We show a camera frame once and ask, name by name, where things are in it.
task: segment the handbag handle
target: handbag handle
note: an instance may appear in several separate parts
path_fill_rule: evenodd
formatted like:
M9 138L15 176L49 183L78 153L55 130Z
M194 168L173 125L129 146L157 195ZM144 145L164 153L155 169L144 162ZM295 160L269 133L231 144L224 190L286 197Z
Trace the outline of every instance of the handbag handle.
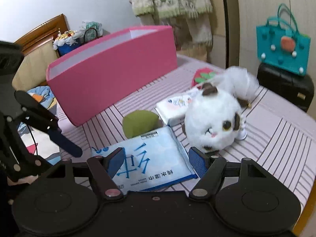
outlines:
M278 22L278 26L280 27L280 22L283 23L284 25L288 26L290 28L290 30L292 30L295 34L299 34L298 30L294 31L294 29L292 28L292 26L286 22L284 19L281 19L279 17L268 17L267 18L267 23L266 25L269 26L269 21L277 21Z
M300 32L299 32L299 30L298 30L298 26L297 26L296 20L295 20L295 17L294 17L294 15L292 14L292 12L291 12L291 10L289 9L289 7L287 7L287 5L286 5L285 3L281 3L281 4L279 5L279 8L278 8L278 10L277 10L277 17L278 17L278 18L281 18L281 17L280 17L281 8L284 8L285 11L290 15L290 17L291 17L291 19L293 20L293 23L294 23L294 25L295 25L295 28L296 28L297 33L300 34Z
M98 32L97 32L97 30L95 29L95 28L93 28L93 27L91 27L91 28L88 28L85 32L84 32L84 35L83 35L83 42L86 42L86 33L88 32L88 30L91 30L91 29L93 29L94 31L95 31L95 39L97 39L98 38Z

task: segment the green ball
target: green ball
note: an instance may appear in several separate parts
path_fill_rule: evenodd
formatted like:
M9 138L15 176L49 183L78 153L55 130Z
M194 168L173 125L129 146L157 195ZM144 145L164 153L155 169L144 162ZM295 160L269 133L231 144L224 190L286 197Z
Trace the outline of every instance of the green ball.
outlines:
M158 128L159 116L151 111L133 111L123 118L123 131L130 139Z

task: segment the pink striped bedsheet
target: pink striped bedsheet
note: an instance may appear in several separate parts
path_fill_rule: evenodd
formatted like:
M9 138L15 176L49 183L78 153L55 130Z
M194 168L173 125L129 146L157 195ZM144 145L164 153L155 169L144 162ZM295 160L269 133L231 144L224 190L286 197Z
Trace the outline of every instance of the pink striped bedsheet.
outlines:
M61 157L71 158L73 162L86 161L91 156L91 149L98 150L126 140L122 129L124 116L134 110L156 113L154 107L157 102L191 87L197 69L209 67L217 72L222 71L211 64L180 55L178 65L176 70L131 93L79 127L71 124L58 105L57 117L62 134L83 150L81 158L74 158L63 150ZM298 197L303 209L316 175L316 122L264 87L258 88L252 108L245 109L243 114L247 116L247 138L235 141L219 154L232 162L240 162L244 157L254 159ZM190 144L181 125L174 126L173 130L188 151ZM182 190L188 194L197 181L185 181L164 190ZM89 186L86 179L79 180L79 183Z

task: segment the wooden door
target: wooden door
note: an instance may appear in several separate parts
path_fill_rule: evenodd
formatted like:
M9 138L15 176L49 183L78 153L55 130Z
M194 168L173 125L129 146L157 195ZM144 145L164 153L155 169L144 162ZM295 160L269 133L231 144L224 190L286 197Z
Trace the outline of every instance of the wooden door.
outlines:
M238 0L240 18L239 66L257 75L260 64L257 58L256 26L265 24L274 16L280 3L290 6L290 0Z
M211 0L213 11L210 23L213 34L213 45L208 54L208 61L222 69L226 66L226 33L223 0Z
M316 83L316 0L291 0L291 11L297 21L299 31L311 37L307 73ZM314 97L308 114L316 119L316 98Z

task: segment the plush toy tail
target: plush toy tail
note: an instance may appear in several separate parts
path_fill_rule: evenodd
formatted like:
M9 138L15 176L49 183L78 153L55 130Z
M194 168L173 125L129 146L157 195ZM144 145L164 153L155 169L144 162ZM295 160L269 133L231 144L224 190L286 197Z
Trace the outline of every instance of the plush toy tail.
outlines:
M259 88L259 82L247 69L236 66L229 67L223 74L213 77L211 84L231 93L239 99L252 101Z

